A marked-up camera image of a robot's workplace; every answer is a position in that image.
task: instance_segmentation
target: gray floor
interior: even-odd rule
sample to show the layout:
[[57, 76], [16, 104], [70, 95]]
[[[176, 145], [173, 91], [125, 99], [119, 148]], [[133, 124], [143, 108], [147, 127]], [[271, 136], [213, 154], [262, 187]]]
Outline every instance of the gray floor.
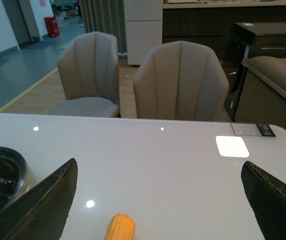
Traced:
[[[57, 17], [60, 35], [46, 38], [48, 46], [30, 47], [0, 56], [0, 108], [30, 88], [57, 67], [57, 59], [64, 47], [77, 35], [85, 33], [79, 16]], [[33, 48], [43, 43], [36, 43]]]

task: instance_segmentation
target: sofa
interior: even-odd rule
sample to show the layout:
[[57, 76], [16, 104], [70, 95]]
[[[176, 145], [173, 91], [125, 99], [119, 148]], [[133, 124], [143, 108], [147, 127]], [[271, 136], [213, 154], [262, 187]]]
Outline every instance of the sofa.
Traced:
[[235, 121], [286, 129], [286, 58], [257, 56], [242, 64], [247, 73]]

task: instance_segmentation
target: doorway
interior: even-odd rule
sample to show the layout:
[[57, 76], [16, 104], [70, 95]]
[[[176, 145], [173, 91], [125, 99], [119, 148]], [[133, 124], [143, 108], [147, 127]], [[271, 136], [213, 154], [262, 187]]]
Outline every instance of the doorway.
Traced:
[[3, 0], [5, 10], [12, 25], [19, 47], [22, 49], [32, 44], [30, 34], [18, 0]]

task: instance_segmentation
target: white cabinet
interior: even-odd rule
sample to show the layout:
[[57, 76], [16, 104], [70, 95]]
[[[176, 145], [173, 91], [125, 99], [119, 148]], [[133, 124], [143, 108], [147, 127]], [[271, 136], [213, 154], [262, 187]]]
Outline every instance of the white cabinet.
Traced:
[[162, 44], [163, 0], [124, 0], [124, 12], [128, 64], [140, 65]]

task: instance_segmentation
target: wooden floor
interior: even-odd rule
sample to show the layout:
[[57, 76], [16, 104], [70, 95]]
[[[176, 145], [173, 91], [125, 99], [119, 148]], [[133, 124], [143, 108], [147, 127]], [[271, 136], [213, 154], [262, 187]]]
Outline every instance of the wooden floor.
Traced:
[[[136, 118], [133, 79], [137, 66], [127, 65], [120, 59], [120, 104], [122, 118]], [[38, 81], [31, 88], [0, 109], [0, 113], [45, 115], [65, 100], [63, 86], [57, 69]], [[221, 111], [220, 122], [231, 122], [228, 114]]]

